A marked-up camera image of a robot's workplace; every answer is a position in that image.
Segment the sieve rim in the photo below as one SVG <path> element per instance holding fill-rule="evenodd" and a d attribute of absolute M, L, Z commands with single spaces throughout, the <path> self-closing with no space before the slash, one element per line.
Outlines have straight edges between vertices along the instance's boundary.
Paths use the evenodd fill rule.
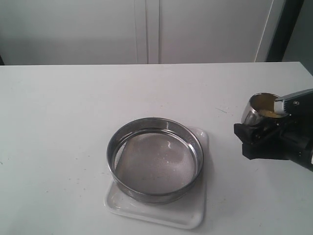
<path fill-rule="evenodd" d="M 195 150 L 191 147 L 189 147 L 189 150 L 192 150 L 192 158 L 196 159 L 197 163 L 200 163 L 197 166 L 197 172 L 196 174 L 193 176 L 193 178 L 184 186 L 174 190 L 174 191 L 169 191 L 169 192 L 165 192 L 165 193 L 147 193 L 147 192 L 141 192 L 138 191 L 130 186 L 128 186 L 127 184 L 125 184 L 123 181 L 121 181 L 117 175 L 115 174 L 115 169 L 113 167 L 114 165 L 114 161 L 113 159 L 115 159 L 117 152 L 119 151 L 122 143 L 128 141 L 129 139 L 133 138 L 136 135 L 141 135 L 141 134 L 147 134 L 147 133 L 159 133 L 159 134 L 166 134 L 170 136 L 174 137 L 174 138 L 178 138 L 179 141 L 181 141 L 186 147 L 187 146 L 191 146 L 192 144 L 187 142 L 184 138 L 182 138 L 179 134 L 177 134 L 175 131 L 169 129 L 169 125 L 167 125 L 167 129 L 164 128 L 144 128 L 144 129 L 137 129 L 135 131 L 126 133 L 120 141 L 116 141 L 116 136 L 118 136 L 119 134 L 123 133 L 125 130 L 127 130 L 130 126 L 133 126 L 134 124 L 138 124 L 141 122 L 145 122 L 145 121 L 159 121 L 159 122 L 166 122 L 166 123 L 171 123 L 171 124 L 175 124 L 177 126 L 179 126 L 182 130 L 184 130 L 184 132 L 186 134 L 188 134 L 192 140 L 193 140 L 193 144 L 196 145 L 196 147 L 198 148 L 198 153 L 195 152 Z M 119 128 L 115 134 L 112 136 L 112 138 L 110 139 L 110 142 L 108 144 L 108 148 L 107 148 L 107 163 L 111 172 L 111 175 L 113 176 L 114 180 L 117 181 L 118 183 L 120 183 L 123 187 L 127 188 L 128 190 L 136 193 L 136 194 L 140 194 L 140 195 L 144 195 L 144 196 L 151 196 L 151 197 L 157 197 L 157 196 L 170 196 L 173 194 L 176 194 L 178 192 L 181 192 L 183 190 L 185 190 L 186 188 L 190 187 L 198 178 L 198 176 L 201 174 L 202 172 L 202 168 L 203 168 L 203 161 L 204 161 L 204 154 L 203 154 L 203 149 L 202 149 L 202 145 L 200 143 L 200 141 L 198 140 L 198 138 L 185 126 L 183 126 L 182 124 L 170 120 L 170 119 L 165 119 L 165 118 L 160 118 L 160 117 L 145 117 L 145 118 L 141 118 L 141 119 L 137 119 L 134 121 L 131 121 L 127 124 L 125 124 L 124 126 L 122 126 L 121 128 Z"/>

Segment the sieve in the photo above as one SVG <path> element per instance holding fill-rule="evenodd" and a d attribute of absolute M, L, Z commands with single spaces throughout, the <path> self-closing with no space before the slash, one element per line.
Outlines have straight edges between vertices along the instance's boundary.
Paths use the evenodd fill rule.
<path fill-rule="evenodd" d="M 168 203 L 195 184 L 203 150 L 183 125 L 149 117 L 121 127 L 107 149 L 108 165 L 119 189 L 145 203 Z"/>

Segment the white cabinet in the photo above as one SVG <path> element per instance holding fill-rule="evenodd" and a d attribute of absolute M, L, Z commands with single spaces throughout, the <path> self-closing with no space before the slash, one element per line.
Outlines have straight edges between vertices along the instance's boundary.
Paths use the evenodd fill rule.
<path fill-rule="evenodd" d="M 4 0 L 8 65 L 265 61 L 284 0 Z"/>

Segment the white wall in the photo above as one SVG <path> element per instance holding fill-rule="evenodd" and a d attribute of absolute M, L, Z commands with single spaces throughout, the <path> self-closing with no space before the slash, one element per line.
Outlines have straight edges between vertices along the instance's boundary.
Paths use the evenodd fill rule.
<path fill-rule="evenodd" d="M 137 63 L 133 0 L 1 0 L 5 64 Z"/>
<path fill-rule="evenodd" d="M 300 61 L 313 74 L 313 0 L 305 0 L 283 61 Z"/>
<path fill-rule="evenodd" d="M 274 1 L 279 3 L 278 12 L 272 12 L 277 15 L 275 29 L 284 1 Z M 160 62 L 254 62 L 272 3 L 160 0 Z M 266 36 L 271 37 L 274 29 Z"/>

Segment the stainless steel rim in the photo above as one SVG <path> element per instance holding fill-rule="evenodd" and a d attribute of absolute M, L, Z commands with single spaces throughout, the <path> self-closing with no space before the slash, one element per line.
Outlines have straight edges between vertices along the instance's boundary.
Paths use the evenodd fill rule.
<path fill-rule="evenodd" d="M 188 141 L 187 140 L 184 140 L 183 138 L 181 138 L 177 133 L 173 132 L 173 130 L 170 130 L 170 129 L 156 129 L 156 128 L 153 128 L 153 131 L 149 130 L 148 128 L 143 128 L 143 129 L 137 129 L 135 132 L 131 132 L 131 133 L 127 133 L 127 131 L 125 132 L 125 130 L 128 130 L 129 127 L 133 126 L 134 124 L 138 124 L 138 123 L 141 123 L 141 122 L 144 122 L 144 121 L 159 121 L 159 122 L 166 122 L 166 123 L 171 123 L 171 124 L 174 124 L 174 125 L 177 125 L 179 126 L 182 130 L 184 130 L 186 133 L 188 133 L 188 135 L 192 138 L 192 140 L 190 141 L 193 141 L 192 145 L 193 145 L 193 148 L 196 148 L 197 149 L 197 153 L 194 153 L 195 155 L 197 155 L 198 158 L 200 158 L 200 161 L 197 161 L 197 163 L 199 165 L 197 165 L 197 172 L 195 174 L 195 176 L 192 178 L 192 180 L 184 185 L 183 187 L 177 189 L 177 190 L 174 190 L 174 191 L 171 191 L 171 192 L 167 192 L 167 193 L 143 193 L 143 192 L 139 192 L 131 187 L 129 187 L 128 185 L 124 184 L 115 174 L 115 170 L 113 168 L 113 160 L 120 148 L 120 146 L 126 142 L 127 140 L 129 140 L 130 138 L 136 136 L 136 135 L 140 135 L 140 134 L 143 134 L 143 133 L 162 133 L 162 134 L 166 134 L 166 135 L 170 135 L 172 137 L 175 137 L 175 138 L 180 138 L 182 140 L 182 142 L 185 142 L 187 143 Z M 180 123 L 178 122 L 175 122 L 175 121 L 172 121 L 172 120 L 169 120 L 169 119 L 165 119 L 165 118 L 159 118 L 159 117 L 146 117 L 146 118 L 142 118 L 142 119 L 137 119 L 137 120 L 134 120 L 132 122 L 129 122 L 127 123 L 126 125 L 124 125 L 123 127 L 121 127 L 111 138 L 109 144 L 108 144 L 108 149 L 107 149 L 107 162 L 108 162 L 108 166 L 109 166 L 109 169 L 110 169 L 110 172 L 114 178 L 115 181 L 117 181 L 119 184 L 121 184 L 123 187 L 127 188 L 128 190 L 136 193 L 136 194 L 141 194 L 141 195 L 145 195 L 145 196 L 169 196 L 169 195 L 174 195 L 176 193 L 180 193 L 182 191 L 184 191 L 185 189 L 189 188 L 195 181 L 196 179 L 198 178 L 198 176 L 200 175 L 200 173 L 202 172 L 202 168 L 203 168 L 203 160 L 204 160 L 204 157 L 203 157 L 203 149 L 202 149 L 202 146 L 199 142 L 199 140 L 197 139 L 197 137 L 185 126 L 181 125 Z"/>

